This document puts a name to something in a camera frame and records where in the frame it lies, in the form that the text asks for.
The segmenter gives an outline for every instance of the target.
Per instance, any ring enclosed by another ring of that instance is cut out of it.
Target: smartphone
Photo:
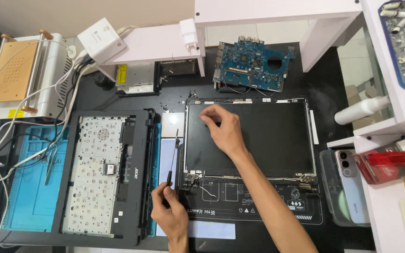
[[[351,220],[357,224],[370,223],[362,179],[360,178],[356,162],[352,157],[354,153],[353,149],[335,151],[338,172],[343,185],[343,191],[345,192],[349,213],[351,214]]]

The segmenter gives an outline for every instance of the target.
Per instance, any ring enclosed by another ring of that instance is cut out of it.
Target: black table
[[[267,96],[298,96],[305,95],[309,107],[314,111],[315,123],[320,144],[315,145],[315,159],[320,175],[319,153],[325,149],[326,143],[353,136],[352,126],[341,126],[335,123],[334,114],[348,106],[345,87],[340,69],[337,49],[330,48],[308,73],[302,72],[299,43],[267,45],[269,48],[286,49],[295,47],[296,58],[289,65],[289,75],[284,83],[282,93],[264,91]],[[168,77],[162,82],[159,95],[119,98],[115,89],[102,91],[93,84],[94,74],[82,78],[76,98],[76,110],[141,110],[154,108],[158,113],[184,112],[182,101],[188,98],[189,92],[196,93],[199,98],[233,98],[263,97],[258,91],[251,89],[247,94],[220,94],[213,88],[213,72],[216,48],[206,49],[206,77],[199,74]],[[324,194],[321,179],[320,192]],[[305,229],[320,252],[343,252],[343,249],[375,250],[373,234],[370,228],[339,227],[332,221],[326,199],[322,197],[324,222],[322,225],[305,225]],[[277,252],[265,225],[255,221],[237,221],[236,239],[204,239],[190,238],[190,251],[199,252]],[[54,233],[32,233],[13,231],[5,238],[5,243],[31,245],[66,246],[71,242],[54,239]],[[89,247],[105,248],[105,245],[88,245]],[[147,238],[135,249],[166,250],[168,239],[156,236]]]

